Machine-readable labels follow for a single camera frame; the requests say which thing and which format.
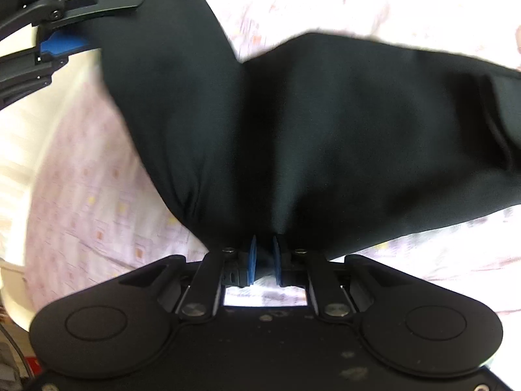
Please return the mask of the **black pants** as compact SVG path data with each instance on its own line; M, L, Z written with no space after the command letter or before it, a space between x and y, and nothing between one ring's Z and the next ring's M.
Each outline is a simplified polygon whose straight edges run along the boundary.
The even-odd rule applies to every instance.
M207 246L336 258L520 202L520 75L310 33L238 61L205 0L75 26L171 213Z

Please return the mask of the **cream duvet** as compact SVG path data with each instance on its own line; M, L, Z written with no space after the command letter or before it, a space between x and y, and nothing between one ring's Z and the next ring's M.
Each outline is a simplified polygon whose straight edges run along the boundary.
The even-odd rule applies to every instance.
M36 313L25 281L33 189L55 130L96 60L96 51L71 57L49 86L1 111L1 299L7 315L24 330Z

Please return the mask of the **pink patterned bed sheet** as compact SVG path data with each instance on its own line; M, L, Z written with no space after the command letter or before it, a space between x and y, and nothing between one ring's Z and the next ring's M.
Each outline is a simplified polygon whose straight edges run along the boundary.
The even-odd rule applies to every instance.
M519 0L207 0L240 59L303 32L335 32L520 66ZM490 298L480 279L520 280L519 208L400 234L366 256ZM169 254L205 248L164 206L88 65L63 109L32 194L25 284L35 309Z

